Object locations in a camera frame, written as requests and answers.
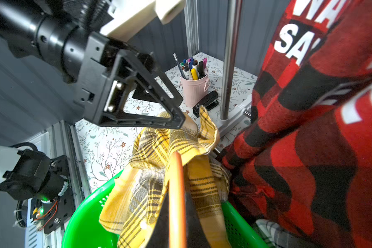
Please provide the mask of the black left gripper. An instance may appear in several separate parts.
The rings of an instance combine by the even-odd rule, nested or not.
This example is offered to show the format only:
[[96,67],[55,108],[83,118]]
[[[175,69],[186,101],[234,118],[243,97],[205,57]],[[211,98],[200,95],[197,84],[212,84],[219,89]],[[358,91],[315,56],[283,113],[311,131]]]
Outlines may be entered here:
[[[168,117],[127,113],[129,95],[159,104]],[[97,32],[87,40],[74,99],[84,119],[100,127],[180,129],[186,120],[182,95],[151,55]]]

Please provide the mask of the yellow plaid long-sleeve shirt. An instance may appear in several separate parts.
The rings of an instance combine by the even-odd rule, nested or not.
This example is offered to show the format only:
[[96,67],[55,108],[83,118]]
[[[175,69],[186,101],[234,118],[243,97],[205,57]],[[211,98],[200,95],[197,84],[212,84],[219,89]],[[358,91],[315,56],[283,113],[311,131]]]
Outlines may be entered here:
[[200,107],[199,118],[199,124],[187,116],[178,130],[144,128],[137,136],[132,158],[115,179],[99,217],[102,227],[118,236],[119,248],[147,246],[171,187],[191,193],[209,245],[230,246],[222,203],[231,174],[209,156],[220,134],[205,107]]

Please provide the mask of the floral table mat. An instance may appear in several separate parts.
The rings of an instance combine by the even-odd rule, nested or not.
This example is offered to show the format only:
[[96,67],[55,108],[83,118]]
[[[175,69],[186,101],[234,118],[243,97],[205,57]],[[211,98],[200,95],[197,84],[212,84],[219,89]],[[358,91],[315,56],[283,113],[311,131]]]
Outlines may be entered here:
[[[180,82],[180,71],[176,66],[173,55],[171,54],[171,56],[167,58],[169,60],[165,62],[169,62],[169,70],[167,70],[165,74],[177,90],[183,94],[183,88]],[[218,101],[220,102],[223,62],[203,52],[194,55],[194,59],[197,60],[204,58],[207,59],[207,69],[209,70],[210,87],[208,92],[218,92]],[[244,101],[251,99],[252,89],[256,80],[256,75],[235,67],[229,113]],[[157,116],[165,111],[160,104],[132,99],[132,94],[133,92],[130,94],[125,105],[125,110],[127,112]],[[182,103],[180,108],[199,126],[199,118],[192,113],[192,107],[188,107],[186,104]],[[209,116],[218,126],[220,121],[220,106],[210,110]],[[250,123],[250,119],[244,116],[228,133],[221,134],[217,150],[221,151],[223,148],[228,146],[235,139],[235,136]],[[134,141],[142,129],[143,128],[103,128],[84,119],[75,124],[75,130],[78,135],[78,141],[82,153],[82,163],[86,169],[91,192],[97,190],[124,169],[132,157]]]

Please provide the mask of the black stapler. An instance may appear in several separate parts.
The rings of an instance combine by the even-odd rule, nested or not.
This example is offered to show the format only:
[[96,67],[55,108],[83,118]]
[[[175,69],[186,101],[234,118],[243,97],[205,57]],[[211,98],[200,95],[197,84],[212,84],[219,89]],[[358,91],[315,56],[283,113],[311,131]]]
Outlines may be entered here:
[[193,107],[193,114],[196,117],[199,117],[199,109],[201,106],[203,106],[207,111],[210,111],[216,106],[218,106],[219,105],[218,97],[219,94],[216,91],[211,91],[210,93],[208,93]]

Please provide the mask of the steel clothes rack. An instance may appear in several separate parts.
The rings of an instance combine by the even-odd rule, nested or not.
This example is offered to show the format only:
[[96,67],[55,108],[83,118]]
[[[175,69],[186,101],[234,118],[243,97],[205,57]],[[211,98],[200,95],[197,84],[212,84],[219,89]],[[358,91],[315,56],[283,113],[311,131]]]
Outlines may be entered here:
[[220,104],[210,111],[220,137],[224,137],[244,118],[251,116],[251,99],[247,98],[230,110],[235,58],[241,20],[242,1],[228,1],[225,50]]

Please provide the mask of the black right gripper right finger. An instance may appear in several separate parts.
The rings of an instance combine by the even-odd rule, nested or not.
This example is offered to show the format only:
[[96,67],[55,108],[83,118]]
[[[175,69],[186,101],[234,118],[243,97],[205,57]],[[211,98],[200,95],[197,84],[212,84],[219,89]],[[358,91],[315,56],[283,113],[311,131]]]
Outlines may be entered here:
[[189,192],[185,194],[187,248],[210,248]]

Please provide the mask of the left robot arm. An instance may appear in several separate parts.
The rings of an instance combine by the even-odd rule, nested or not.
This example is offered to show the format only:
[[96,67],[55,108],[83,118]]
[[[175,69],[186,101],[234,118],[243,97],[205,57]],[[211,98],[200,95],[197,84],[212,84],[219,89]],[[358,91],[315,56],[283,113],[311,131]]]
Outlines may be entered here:
[[183,1],[0,1],[0,191],[88,195],[69,125],[180,129],[181,94],[128,39]]

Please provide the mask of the green perforated plastic tray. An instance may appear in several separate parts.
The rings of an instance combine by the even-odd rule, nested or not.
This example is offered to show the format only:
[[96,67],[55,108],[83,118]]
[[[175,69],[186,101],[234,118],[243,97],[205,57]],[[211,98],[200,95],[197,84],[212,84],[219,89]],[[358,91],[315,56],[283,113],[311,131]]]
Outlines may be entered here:
[[[115,248],[119,235],[107,231],[99,222],[99,217],[109,194],[115,186],[118,173],[92,195],[86,198],[70,219],[63,237],[63,248]],[[229,203],[222,203],[227,239],[233,248],[266,248],[258,233]]]

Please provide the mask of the grey plaid long-sleeve shirt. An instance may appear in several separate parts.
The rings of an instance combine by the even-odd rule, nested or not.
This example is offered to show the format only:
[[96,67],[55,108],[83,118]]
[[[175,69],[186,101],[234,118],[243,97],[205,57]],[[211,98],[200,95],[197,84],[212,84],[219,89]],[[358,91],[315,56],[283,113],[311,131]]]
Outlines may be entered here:
[[308,248],[303,239],[300,239],[286,229],[281,227],[278,223],[259,219],[255,221],[252,228],[262,238],[269,248]]

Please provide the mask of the red black plaid shirt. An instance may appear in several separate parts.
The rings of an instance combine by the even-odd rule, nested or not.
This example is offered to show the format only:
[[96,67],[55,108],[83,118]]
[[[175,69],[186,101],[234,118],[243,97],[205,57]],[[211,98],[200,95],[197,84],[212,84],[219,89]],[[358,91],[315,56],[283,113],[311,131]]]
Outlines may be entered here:
[[372,248],[372,1],[291,1],[220,154],[229,202],[303,247]]

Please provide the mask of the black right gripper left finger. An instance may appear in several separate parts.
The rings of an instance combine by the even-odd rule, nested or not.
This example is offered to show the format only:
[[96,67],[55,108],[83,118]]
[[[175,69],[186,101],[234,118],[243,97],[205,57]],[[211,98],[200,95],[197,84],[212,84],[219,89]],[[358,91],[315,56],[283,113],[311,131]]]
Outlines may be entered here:
[[165,195],[153,233],[146,248],[168,248],[169,247],[169,197]]

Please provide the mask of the pink pen cup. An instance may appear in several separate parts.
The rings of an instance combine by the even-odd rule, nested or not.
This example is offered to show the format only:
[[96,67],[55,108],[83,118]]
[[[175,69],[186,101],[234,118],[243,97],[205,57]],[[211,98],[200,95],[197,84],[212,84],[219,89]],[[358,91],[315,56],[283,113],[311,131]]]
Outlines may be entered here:
[[205,70],[205,76],[198,80],[186,80],[181,78],[180,84],[183,89],[183,103],[188,107],[194,107],[207,94],[211,85],[209,70]]

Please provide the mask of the orange plastic hanger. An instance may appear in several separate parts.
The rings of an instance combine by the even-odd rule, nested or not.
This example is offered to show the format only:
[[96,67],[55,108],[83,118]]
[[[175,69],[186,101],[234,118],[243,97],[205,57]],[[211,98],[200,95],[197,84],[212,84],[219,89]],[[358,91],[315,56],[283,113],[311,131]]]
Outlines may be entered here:
[[169,196],[169,247],[186,248],[186,204],[184,167],[181,155],[174,152],[170,159],[168,196]]

